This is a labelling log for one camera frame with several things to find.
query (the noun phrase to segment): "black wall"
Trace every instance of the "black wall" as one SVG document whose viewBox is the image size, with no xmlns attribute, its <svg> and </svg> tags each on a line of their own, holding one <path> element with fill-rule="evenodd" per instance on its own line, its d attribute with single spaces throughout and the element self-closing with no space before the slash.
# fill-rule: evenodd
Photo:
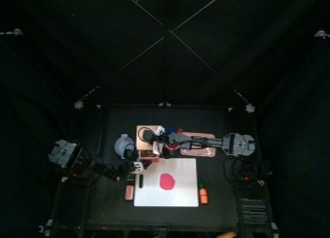
<svg viewBox="0 0 330 238">
<path fill-rule="evenodd" d="M 258 111 L 265 157 L 274 163 L 276 219 L 284 237 L 328 237 L 330 40 L 276 86 Z"/>
</svg>

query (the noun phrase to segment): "black enclosure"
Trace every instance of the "black enclosure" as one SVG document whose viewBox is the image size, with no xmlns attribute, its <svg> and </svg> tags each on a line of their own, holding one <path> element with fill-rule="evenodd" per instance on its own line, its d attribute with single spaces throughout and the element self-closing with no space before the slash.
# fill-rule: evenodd
<svg viewBox="0 0 330 238">
<path fill-rule="evenodd" d="M 90 155 L 102 156 L 122 129 L 133 133 L 134 125 L 160 118 L 174 123 L 181 109 L 182 116 L 194 109 L 197 122 L 181 120 L 186 126 L 229 125 L 230 111 L 253 116 L 258 153 L 273 163 L 266 199 L 281 237 L 329 237 L 329 4 L 0 0 L 0 236 L 45 236 L 39 225 L 59 202 L 57 192 L 77 191 L 85 205 L 121 186 L 99 178 L 93 189 L 59 190 L 49 162 L 55 141 L 79 138 Z M 208 119 L 210 107 L 224 109 L 220 119 Z M 245 129 L 246 122 L 234 124 Z M 224 136 L 228 129 L 214 133 Z M 77 212 L 70 200 L 59 206 L 58 215 L 65 211 L 81 224 L 90 211 Z M 89 210 L 87 229 L 99 228 Z M 213 222 L 194 226 L 226 231 Z M 109 228 L 115 227 L 122 228 L 117 221 Z"/>
</svg>

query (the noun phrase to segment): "red object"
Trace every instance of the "red object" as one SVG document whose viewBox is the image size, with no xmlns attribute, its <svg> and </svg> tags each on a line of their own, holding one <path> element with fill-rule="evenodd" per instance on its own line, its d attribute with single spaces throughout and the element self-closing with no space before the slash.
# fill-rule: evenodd
<svg viewBox="0 0 330 238">
<path fill-rule="evenodd" d="M 126 200 L 133 200 L 133 196 L 134 196 L 134 186 L 129 185 L 126 192 Z"/>
<path fill-rule="evenodd" d="M 176 186 L 176 180 L 169 173 L 161 175 L 161 187 L 165 190 L 173 190 Z"/>
</svg>

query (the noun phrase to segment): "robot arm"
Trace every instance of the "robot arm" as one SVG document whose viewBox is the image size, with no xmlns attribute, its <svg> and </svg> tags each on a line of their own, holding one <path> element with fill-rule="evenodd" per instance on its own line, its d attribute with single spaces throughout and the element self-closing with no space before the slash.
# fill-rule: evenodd
<svg viewBox="0 0 330 238">
<path fill-rule="evenodd" d="M 160 142 L 168 145 L 178 144 L 184 148 L 221 148 L 228 155 L 244 155 L 249 156 L 256 150 L 254 139 L 250 135 L 241 135 L 232 133 L 224 137 L 224 139 L 210 139 L 201 136 L 188 136 L 185 134 L 162 134 L 156 135 L 153 131 L 144 131 L 144 140 L 148 142 Z"/>
<path fill-rule="evenodd" d="M 144 171 L 145 165 L 141 162 L 125 162 L 119 168 L 105 166 L 97 163 L 87 156 L 82 147 L 75 143 L 69 143 L 65 140 L 55 142 L 55 148 L 49 155 L 50 161 L 61 165 L 69 175 L 77 178 L 90 178 L 95 173 L 119 181 L 130 173 Z"/>
</svg>

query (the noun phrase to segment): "white paper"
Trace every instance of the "white paper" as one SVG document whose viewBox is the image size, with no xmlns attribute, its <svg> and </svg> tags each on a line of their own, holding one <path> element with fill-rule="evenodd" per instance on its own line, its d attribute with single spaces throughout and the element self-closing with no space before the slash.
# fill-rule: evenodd
<svg viewBox="0 0 330 238">
<path fill-rule="evenodd" d="M 169 173 L 176 180 L 172 190 L 161 186 L 164 173 Z M 142 174 L 144 188 L 140 188 L 140 174 L 136 177 L 134 206 L 200 206 L 196 158 L 162 158 Z"/>
</svg>

